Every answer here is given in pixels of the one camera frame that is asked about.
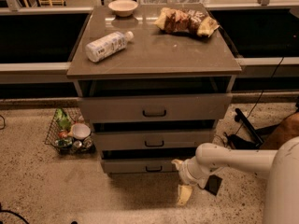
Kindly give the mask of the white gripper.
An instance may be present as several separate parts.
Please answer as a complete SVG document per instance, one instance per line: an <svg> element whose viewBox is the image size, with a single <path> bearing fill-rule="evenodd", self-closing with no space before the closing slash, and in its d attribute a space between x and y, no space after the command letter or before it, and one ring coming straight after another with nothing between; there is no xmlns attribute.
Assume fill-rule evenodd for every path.
<svg viewBox="0 0 299 224"><path fill-rule="evenodd" d="M171 160L171 163L175 165L180 179L186 184L178 186L177 205L183 206L191 198L192 186L204 186L206 184L206 174L195 157L185 161L174 159Z"/></svg>

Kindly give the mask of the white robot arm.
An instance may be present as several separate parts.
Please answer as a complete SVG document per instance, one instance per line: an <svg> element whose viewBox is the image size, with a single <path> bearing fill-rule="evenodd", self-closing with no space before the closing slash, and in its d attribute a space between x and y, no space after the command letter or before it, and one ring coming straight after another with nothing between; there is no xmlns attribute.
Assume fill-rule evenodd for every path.
<svg viewBox="0 0 299 224"><path fill-rule="evenodd" d="M185 161L174 159L181 183L177 204L187 203L192 188L203 188L220 168L229 167L267 180L263 224L299 224L299 137L278 150L228 149L200 145Z"/></svg>

